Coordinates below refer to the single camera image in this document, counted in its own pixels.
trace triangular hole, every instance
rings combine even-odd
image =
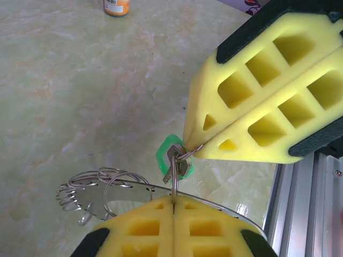
[[[237,146],[230,140],[225,140],[220,146],[219,150],[226,150],[226,151],[235,151],[237,150]]]
[[[207,131],[209,130],[210,128],[212,128],[217,122],[215,121],[215,119],[207,114],[206,115],[206,118],[205,118],[205,123],[204,123],[204,127],[203,127],[203,130],[204,131]]]

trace marble table surface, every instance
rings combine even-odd
[[[0,0],[0,256],[69,256],[96,224],[61,183],[101,166],[164,185],[155,152],[182,136],[189,84],[249,16],[215,0]],[[271,164],[195,160],[180,191],[262,224]]]

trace yellow foam gripper pad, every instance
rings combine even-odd
[[[203,203],[170,196],[114,217],[71,257],[277,257],[252,225]]]
[[[343,135],[341,0],[271,0],[210,54],[183,141],[198,158],[293,163]]]

